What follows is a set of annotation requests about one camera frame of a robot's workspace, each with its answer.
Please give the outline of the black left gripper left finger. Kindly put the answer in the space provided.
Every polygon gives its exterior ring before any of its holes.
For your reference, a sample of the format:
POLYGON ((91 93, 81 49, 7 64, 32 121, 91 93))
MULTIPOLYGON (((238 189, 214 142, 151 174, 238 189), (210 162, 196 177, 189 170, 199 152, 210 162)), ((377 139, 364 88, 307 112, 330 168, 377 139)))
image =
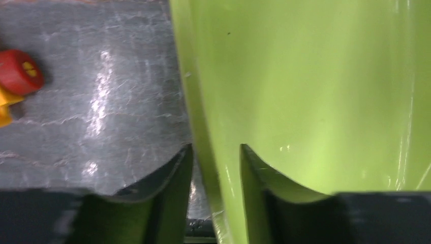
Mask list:
POLYGON ((1 190, 1 243, 182 243, 193 168, 185 145, 114 195, 87 188, 1 190))

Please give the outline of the lime green plastic tray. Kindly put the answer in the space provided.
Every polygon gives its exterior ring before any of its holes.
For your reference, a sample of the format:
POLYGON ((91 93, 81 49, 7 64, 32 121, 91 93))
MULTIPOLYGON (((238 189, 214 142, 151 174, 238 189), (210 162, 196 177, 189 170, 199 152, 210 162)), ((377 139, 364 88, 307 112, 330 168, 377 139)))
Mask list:
POLYGON ((240 146, 317 193, 430 192, 430 1, 171 1, 218 243, 248 243, 240 146))

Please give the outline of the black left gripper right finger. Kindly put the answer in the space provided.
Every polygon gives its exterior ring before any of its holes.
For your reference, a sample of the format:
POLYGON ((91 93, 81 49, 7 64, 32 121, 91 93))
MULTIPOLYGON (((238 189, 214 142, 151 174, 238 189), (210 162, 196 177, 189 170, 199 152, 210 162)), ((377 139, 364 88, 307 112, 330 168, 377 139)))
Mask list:
POLYGON ((430 243, 430 192, 306 188, 240 146, 248 243, 430 243))

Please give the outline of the yellow red toy car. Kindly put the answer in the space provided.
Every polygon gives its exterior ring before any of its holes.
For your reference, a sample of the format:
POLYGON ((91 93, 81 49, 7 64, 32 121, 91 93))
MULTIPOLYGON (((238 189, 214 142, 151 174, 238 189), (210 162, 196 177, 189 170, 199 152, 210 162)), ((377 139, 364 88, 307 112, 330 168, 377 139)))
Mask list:
POLYGON ((1 127, 13 121, 9 107, 44 84, 43 73, 29 54, 17 49, 1 51, 1 127))

